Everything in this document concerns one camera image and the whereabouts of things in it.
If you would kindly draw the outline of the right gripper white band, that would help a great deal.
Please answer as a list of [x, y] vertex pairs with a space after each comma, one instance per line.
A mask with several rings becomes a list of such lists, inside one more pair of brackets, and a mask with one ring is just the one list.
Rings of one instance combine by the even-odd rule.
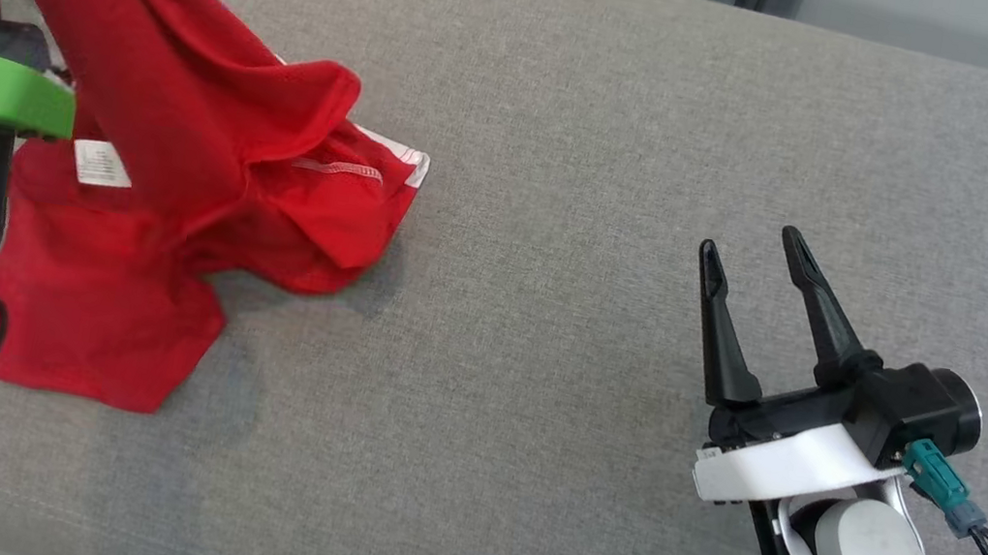
[[792, 285], [801, 292], [817, 385], [762, 399], [727, 307], [728, 283], [713, 239], [698, 250], [703, 388], [712, 405], [709, 441], [693, 465], [695, 494], [724, 503], [809, 497], [901, 474], [875, 467], [844, 423], [855, 384], [883, 359], [864, 347], [799, 228], [782, 229]]

